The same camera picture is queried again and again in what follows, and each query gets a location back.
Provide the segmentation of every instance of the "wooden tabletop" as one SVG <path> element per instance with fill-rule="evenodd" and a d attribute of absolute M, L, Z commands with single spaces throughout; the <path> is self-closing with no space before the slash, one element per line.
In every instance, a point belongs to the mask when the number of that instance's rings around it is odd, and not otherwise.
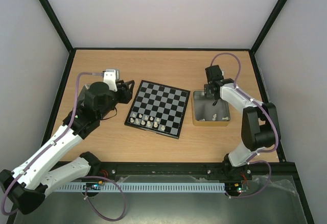
<path fill-rule="evenodd" d="M 211 51 L 100 51 L 77 50 L 63 99 L 54 126 L 54 132 L 72 110 L 76 77 L 80 72 L 102 72 L 118 68 L 121 79 L 135 80 L 133 99 L 141 80 L 148 80 L 186 90 L 203 89 L 206 83 L 204 69 L 219 52 Z M 248 52 L 232 52 L 242 63 L 239 86 L 261 99 Z M 216 60 L 226 78 L 234 78 L 238 65 L 231 56 Z M 82 76 L 84 84 L 101 81 L 100 77 Z M 226 127 L 196 127 L 192 123 L 189 99 L 179 139 L 162 136 L 124 125 L 132 105 L 118 104 L 118 114 L 102 121 L 84 141 L 71 149 L 63 161 L 71 161 L 90 151 L 101 161 L 111 162 L 221 162 L 241 142 L 242 116 L 230 106 L 231 122 Z M 278 162 L 276 152 L 261 154 L 255 159 Z"/>

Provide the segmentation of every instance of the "purple cable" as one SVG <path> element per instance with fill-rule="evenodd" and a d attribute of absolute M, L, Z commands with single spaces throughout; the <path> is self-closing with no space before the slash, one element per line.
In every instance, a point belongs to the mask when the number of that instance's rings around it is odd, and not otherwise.
<path fill-rule="evenodd" d="M 239 59 L 236 55 L 234 55 L 233 53 L 229 53 L 229 52 L 219 53 L 219 54 L 215 55 L 215 57 L 214 57 L 213 60 L 211 61 L 210 66 L 213 65 L 213 63 L 214 63 L 214 61 L 215 61 L 215 59 L 216 59 L 217 57 L 222 56 L 222 55 L 229 55 L 229 56 L 234 57 L 234 58 L 237 60 L 237 63 L 239 64 L 239 70 L 238 70 L 237 75 L 236 75 L 236 77 L 235 77 L 235 79 L 234 79 L 234 88 L 236 88 L 236 82 L 237 82 L 237 79 L 239 78 L 240 73 L 241 73 L 241 61 L 240 61 L 240 59 Z"/>
<path fill-rule="evenodd" d="M 103 76 L 103 73 L 94 73 L 94 72 L 81 72 L 79 75 L 77 75 L 77 80 L 76 80 L 76 89 L 75 89 L 75 100 L 74 100 L 74 106 L 73 106 L 73 112 L 72 112 L 72 117 L 71 120 L 69 121 L 69 124 L 67 126 L 67 128 L 64 130 L 64 132 L 58 136 L 57 139 L 55 139 L 53 142 L 56 143 L 57 141 L 59 141 L 66 133 L 67 131 L 71 128 L 73 122 L 74 122 L 74 118 L 75 118 L 75 114 L 76 114 L 76 108 L 77 108 L 77 97 L 78 97 L 78 86 L 80 83 L 80 78 L 82 75 L 93 75 L 93 76 Z M 46 146 L 38 155 L 36 155 L 31 162 L 24 168 L 23 171 L 27 171 L 31 165 L 33 165 L 35 163 L 36 160 L 38 160 L 50 147 L 52 146 L 52 144 L 49 144 L 48 146 Z M 18 211 L 18 209 L 15 209 L 11 212 L 7 212 L 5 210 L 5 203 L 6 203 L 6 199 L 7 196 L 11 190 L 11 188 L 14 186 L 14 184 L 19 180 L 19 178 L 21 178 L 22 174 L 19 174 L 18 176 L 16 176 L 16 178 L 9 184 L 7 190 L 5 191 L 5 194 L 1 200 L 1 213 L 3 215 L 12 215 L 14 213 L 16 213 Z"/>
<path fill-rule="evenodd" d="M 240 89 L 238 86 L 237 86 L 237 79 L 239 78 L 239 75 L 241 73 L 241 61 L 240 59 L 234 55 L 233 53 L 228 53 L 228 52 L 224 52 L 224 53 L 219 53 L 217 55 L 214 56 L 214 58 L 212 59 L 211 61 L 211 64 L 210 66 L 213 65 L 215 59 L 221 55 L 229 55 L 229 56 L 232 56 L 234 57 L 236 60 L 237 60 L 237 63 L 239 64 L 239 70 L 237 72 L 237 75 L 235 77 L 235 80 L 234 80 L 234 83 L 233 83 L 233 86 L 236 90 L 236 92 L 238 92 L 240 95 L 244 96 L 246 99 L 248 99 L 250 102 L 252 102 L 253 104 L 255 104 L 261 111 L 262 113 L 266 116 L 268 122 L 270 123 L 270 126 L 274 132 L 274 135 L 275 135 L 275 146 L 273 149 L 270 149 L 270 150 L 258 150 L 258 153 L 270 153 L 270 152 L 273 152 L 277 149 L 278 147 L 278 144 L 279 144 L 279 140 L 278 140 L 278 133 L 277 133 L 277 129 L 276 129 L 276 126 L 274 125 L 272 119 L 270 118 L 269 114 L 266 112 L 266 110 L 258 103 L 256 102 L 254 99 L 252 99 L 248 94 L 246 94 L 242 89 Z M 270 177 L 271 177 L 271 167 L 270 167 L 270 164 L 267 162 L 267 161 L 264 161 L 264 160 L 258 160 L 258 161 L 254 161 L 254 162 L 250 162 L 251 159 L 253 159 L 257 154 L 253 154 L 250 158 L 247 159 L 247 164 L 256 164 L 256 163 L 266 163 L 269 167 L 269 175 L 268 175 L 268 179 L 267 179 L 267 182 L 266 184 L 256 193 L 253 193 L 253 194 L 250 194 L 248 196 L 238 196 L 238 197 L 232 197 L 232 198 L 246 198 L 246 197 L 251 197 L 251 196 L 254 196 L 254 195 L 257 195 L 258 193 L 262 192 L 268 185 L 269 183 L 269 180 L 270 180 Z"/>
<path fill-rule="evenodd" d="M 107 220 L 107 221 L 118 221 L 118 220 L 121 220 L 124 218 L 125 216 L 125 213 L 126 213 L 126 209 L 127 209 L 127 200 L 126 200 L 126 196 L 123 192 L 123 190 L 121 189 L 121 187 L 115 182 L 115 181 L 112 181 L 108 178 L 105 178 L 105 177 L 81 177 L 82 179 L 102 179 L 102 180 L 105 180 L 105 181 L 108 181 L 108 182 L 111 182 L 112 184 L 114 184 L 118 190 L 121 192 L 122 196 L 123 196 L 123 200 L 124 200 L 124 209 L 123 209 L 123 212 L 122 214 L 120 215 L 120 217 L 116 218 L 116 219 L 111 219 L 111 218 L 108 218 L 108 217 L 105 217 L 104 215 L 102 215 L 99 211 L 97 211 L 97 209 L 94 207 L 94 205 L 91 203 L 91 201 L 88 199 L 88 196 L 87 196 L 87 191 L 88 191 L 88 188 L 86 189 L 85 191 L 85 200 L 91 205 L 92 209 L 94 210 L 94 212 L 99 216 L 101 217 L 102 219 L 104 220 Z"/>
<path fill-rule="evenodd" d="M 259 193 L 261 193 L 263 190 L 265 190 L 265 188 L 268 186 L 269 182 L 270 182 L 270 177 L 271 177 L 271 167 L 270 167 L 270 164 L 267 162 L 267 161 L 264 161 L 264 160 L 258 160 L 258 161 L 254 161 L 254 162 L 251 162 L 250 164 L 257 164 L 257 163 L 265 163 L 267 164 L 268 168 L 269 168 L 269 173 L 268 173 L 268 178 L 267 178 L 267 181 L 265 183 L 265 185 L 260 189 L 258 190 L 257 192 L 255 193 L 252 193 L 250 195 L 246 195 L 246 196 L 230 196 L 227 192 L 226 192 L 226 195 L 229 197 L 229 198 L 247 198 L 247 197 L 253 197 Z"/>
<path fill-rule="evenodd" d="M 223 53 L 219 53 L 219 54 L 217 54 L 217 55 L 214 56 L 214 58 L 213 58 L 212 61 L 211 61 L 210 66 L 212 66 L 213 63 L 214 63 L 214 61 L 215 61 L 215 59 L 216 59 L 217 57 L 221 56 L 221 55 L 229 55 L 229 56 L 234 57 L 234 58 L 237 60 L 237 63 L 238 63 L 238 65 L 239 65 L 239 70 L 238 70 L 237 75 L 236 75 L 236 77 L 235 77 L 235 79 L 234 79 L 234 84 L 233 84 L 233 85 L 234 85 L 235 90 L 236 90 L 240 95 L 244 96 L 244 97 L 245 97 L 246 99 L 248 99 L 250 102 L 252 102 L 253 104 L 255 104 L 255 105 L 256 105 L 256 106 L 257 106 L 257 107 L 262 111 L 262 113 L 266 116 L 266 118 L 267 118 L 268 122 L 270 123 L 270 126 L 271 126 L 271 128 L 272 128 L 272 130 L 273 130 L 273 132 L 274 132 L 274 135 L 275 135 L 275 146 L 274 146 L 274 148 L 273 148 L 273 149 L 270 149 L 270 150 L 261 150 L 261 151 L 258 151 L 258 153 L 270 153 L 270 152 L 275 151 L 275 150 L 277 149 L 277 147 L 278 147 L 279 140 L 278 140 L 277 129 L 276 129 L 276 127 L 275 127 L 275 125 L 274 125 L 272 119 L 270 118 L 269 114 L 268 114 L 268 113 L 263 109 L 263 107 L 262 107 L 259 103 L 257 103 L 254 99 L 251 99 L 251 97 L 249 97 L 248 94 L 246 94 L 244 91 L 242 91 L 242 89 L 240 89 L 240 88 L 237 86 L 237 83 L 236 83 L 236 82 L 237 82 L 237 79 L 239 78 L 240 73 L 241 73 L 241 61 L 240 61 L 240 59 L 239 59 L 236 55 L 234 55 L 233 53 L 223 52 Z M 248 161 L 250 161 L 251 159 L 253 159 L 255 156 L 256 156 L 256 155 L 252 155 L 252 156 L 248 159 Z"/>

